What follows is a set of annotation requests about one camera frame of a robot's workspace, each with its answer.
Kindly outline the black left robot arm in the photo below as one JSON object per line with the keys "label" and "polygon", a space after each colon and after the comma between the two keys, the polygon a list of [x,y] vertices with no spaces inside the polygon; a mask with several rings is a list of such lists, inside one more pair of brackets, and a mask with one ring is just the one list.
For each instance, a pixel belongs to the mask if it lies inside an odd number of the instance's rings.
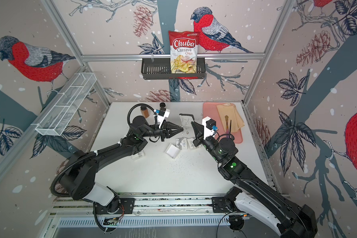
{"label": "black left robot arm", "polygon": [[[131,119],[134,109],[145,107],[153,114],[154,123],[149,125],[144,116]],[[107,186],[96,183],[96,174],[106,166],[141,152],[153,137],[165,141],[183,132],[183,127],[167,121],[170,111],[165,107],[153,107],[139,103],[127,114],[129,130],[120,142],[106,148],[84,153],[75,152],[65,168],[52,181],[50,191],[57,197],[70,197],[101,205],[111,213],[120,207],[120,197]]]}

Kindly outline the white lift-off box lid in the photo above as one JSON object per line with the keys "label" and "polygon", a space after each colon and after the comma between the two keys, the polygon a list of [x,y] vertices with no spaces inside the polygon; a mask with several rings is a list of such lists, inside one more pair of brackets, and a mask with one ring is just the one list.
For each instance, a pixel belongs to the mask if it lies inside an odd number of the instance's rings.
{"label": "white lift-off box lid", "polygon": [[187,147],[189,150],[194,150],[196,149],[197,147],[194,145],[194,140],[195,138],[194,137],[191,137],[191,138],[187,138]]}

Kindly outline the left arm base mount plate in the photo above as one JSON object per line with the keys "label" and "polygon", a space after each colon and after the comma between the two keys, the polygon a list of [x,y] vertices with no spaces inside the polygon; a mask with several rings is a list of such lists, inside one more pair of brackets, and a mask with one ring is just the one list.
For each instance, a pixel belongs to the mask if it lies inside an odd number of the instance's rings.
{"label": "left arm base mount plate", "polygon": [[122,215],[132,214],[135,204],[134,198],[114,198],[107,206],[99,203],[94,205],[94,211],[97,215]]}

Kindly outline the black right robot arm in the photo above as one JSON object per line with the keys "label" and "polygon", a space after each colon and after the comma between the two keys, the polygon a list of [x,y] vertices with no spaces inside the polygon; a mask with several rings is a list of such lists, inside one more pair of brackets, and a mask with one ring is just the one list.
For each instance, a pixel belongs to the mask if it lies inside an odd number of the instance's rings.
{"label": "black right robot arm", "polygon": [[207,117],[203,125],[191,122],[194,146],[204,146],[217,162],[221,176],[234,184],[225,201],[230,211],[252,215],[282,238],[313,238],[318,232],[315,212],[299,206],[263,182],[236,154],[234,137],[217,135],[216,122]]}

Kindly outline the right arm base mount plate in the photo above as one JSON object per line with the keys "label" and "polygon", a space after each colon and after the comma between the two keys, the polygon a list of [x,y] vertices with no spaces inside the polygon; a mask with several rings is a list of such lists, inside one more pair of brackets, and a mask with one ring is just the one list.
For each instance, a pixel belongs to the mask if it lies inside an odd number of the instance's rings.
{"label": "right arm base mount plate", "polygon": [[229,213],[229,212],[237,212],[243,213],[245,211],[239,210],[235,204],[235,201],[231,198],[226,197],[212,197],[211,205],[213,207],[214,213]]}

